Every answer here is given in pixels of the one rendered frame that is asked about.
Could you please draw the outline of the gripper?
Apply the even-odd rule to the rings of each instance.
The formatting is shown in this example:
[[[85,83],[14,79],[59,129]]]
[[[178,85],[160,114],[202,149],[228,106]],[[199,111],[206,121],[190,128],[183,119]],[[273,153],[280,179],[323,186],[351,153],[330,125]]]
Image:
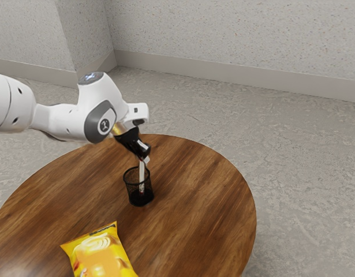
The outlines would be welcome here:
[[[151,146],[139,139],[139,128],[132,128],[126,133],[114,136],[114,138],[127,150],[136,154],[139,161],[145,164],[150,162]]]

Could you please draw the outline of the white pen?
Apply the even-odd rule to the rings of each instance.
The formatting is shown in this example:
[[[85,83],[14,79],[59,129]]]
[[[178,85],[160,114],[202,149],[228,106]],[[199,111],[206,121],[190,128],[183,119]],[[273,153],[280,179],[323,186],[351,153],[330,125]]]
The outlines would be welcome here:
[[[139,193],[144,194],[144,180],[145,180],[145,163],[140,160],[139,162]]]

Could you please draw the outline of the black mesh pen holder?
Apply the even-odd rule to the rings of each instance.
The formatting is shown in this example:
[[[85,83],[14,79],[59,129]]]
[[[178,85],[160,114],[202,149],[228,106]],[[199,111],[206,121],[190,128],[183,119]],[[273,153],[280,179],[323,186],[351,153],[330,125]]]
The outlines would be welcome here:
[[[154,199],[149,169],[145,168],[143,181],[140,181],[139,173],[138,167],[131,167],[123,174],[129,202],[135,207],[143,207]]]

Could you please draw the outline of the yellow snack bag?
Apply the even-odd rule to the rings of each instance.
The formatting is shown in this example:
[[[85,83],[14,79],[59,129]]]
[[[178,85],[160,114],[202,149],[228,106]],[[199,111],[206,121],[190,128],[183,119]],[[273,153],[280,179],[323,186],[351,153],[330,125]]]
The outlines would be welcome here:
[[[74,277],[138,277],[118,236],[117,222],[61,245]]]

